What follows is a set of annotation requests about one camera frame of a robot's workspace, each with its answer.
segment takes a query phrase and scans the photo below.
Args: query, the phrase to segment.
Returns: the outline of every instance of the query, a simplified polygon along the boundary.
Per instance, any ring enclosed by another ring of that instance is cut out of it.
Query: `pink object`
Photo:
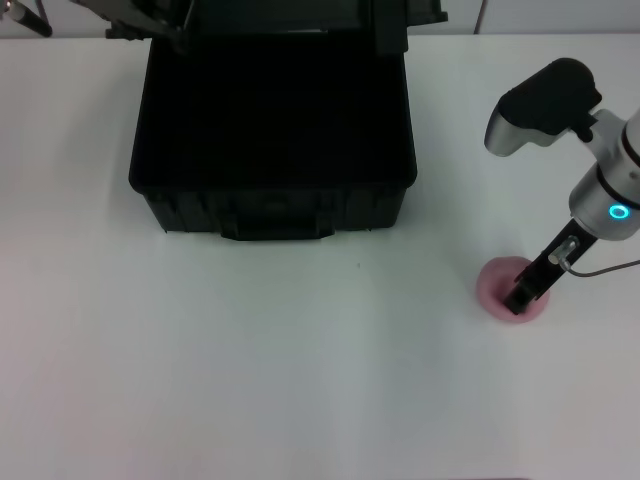
[[[514,315],[502,302],[513,287],[516,277],[531,261],[523,257],[498,257],[488,262],[478,275],[476,282],[476,297],[480,305],[498,320],[509,323],[526,323],[542,313],[549,303],[549,292],[520,315]]]

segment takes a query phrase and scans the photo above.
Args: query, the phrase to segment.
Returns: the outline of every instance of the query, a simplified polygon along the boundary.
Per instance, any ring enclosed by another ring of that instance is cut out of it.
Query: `box handle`
[[[308,219],[276,221],[239,220],[236,215],[227,215],[220,223],[221,236],[237,241],[319,240],[335,233],[332,218],[322,214]]]

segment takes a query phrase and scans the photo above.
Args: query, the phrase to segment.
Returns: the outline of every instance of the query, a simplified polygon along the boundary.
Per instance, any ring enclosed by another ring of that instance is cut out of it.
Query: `open lid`
[[[300,30],[373,32],[380,54],[407,50],[407,26],[447,20],[440,0],[74,0],[112,22],[111,38]]]

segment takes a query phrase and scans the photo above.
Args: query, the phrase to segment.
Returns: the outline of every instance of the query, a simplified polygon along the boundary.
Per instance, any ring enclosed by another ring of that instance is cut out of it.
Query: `black plastic crate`
[[[339,34],[152,42],[129,181],[165,230],[391,227],[415,178],[402,55]]]

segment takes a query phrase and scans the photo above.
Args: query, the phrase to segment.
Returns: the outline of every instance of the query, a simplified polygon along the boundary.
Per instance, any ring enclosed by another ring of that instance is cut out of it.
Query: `white tabletop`
[[[570,56],[628,117],[640,35],[411,38],[397,226],[308,243],[160,229],[127,181],[147,51],[0,42],[1,478],[638,478],[640,269],[564,278],[523,326],[472,290],[593,162],[571,135],[491,156],[498,98]]]

